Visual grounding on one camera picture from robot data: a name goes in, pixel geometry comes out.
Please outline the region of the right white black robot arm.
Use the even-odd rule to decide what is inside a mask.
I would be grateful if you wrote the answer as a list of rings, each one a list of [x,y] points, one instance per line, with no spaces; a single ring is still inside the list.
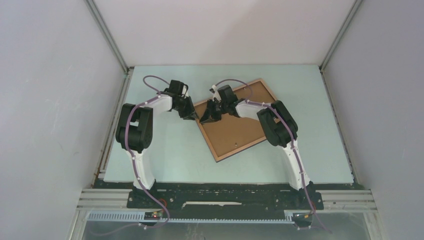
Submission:
[[[213,85],[209,91],[213,97],[206,102],[206,110],[199,122],[202,125],[218,122],[224,114],[258,121],[266,140],[281,148],[287,157],[288,182],[295,190],[290,196],[291,204],[297,209],[308,206],[311,202],[309,193],[314,189],[309,187],[312,181],[299,153],[298,125],[282,101],[265,103],[238,98],[229,85],[220,88]]]

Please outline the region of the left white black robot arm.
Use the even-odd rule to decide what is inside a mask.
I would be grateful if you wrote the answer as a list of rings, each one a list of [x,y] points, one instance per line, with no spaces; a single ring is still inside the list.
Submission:
[[[153,141],[154,117],[164,112],[176,111],[183,120],[198,119],[189,86],[171,80],[165,90],[139,104],[125,103],[121,107],[115,139],[128,152],[134,171],[134,186],[142,189],[138,201],[145,208],[153,208],[158,194],[150,190],[156,182],[146,150]]]

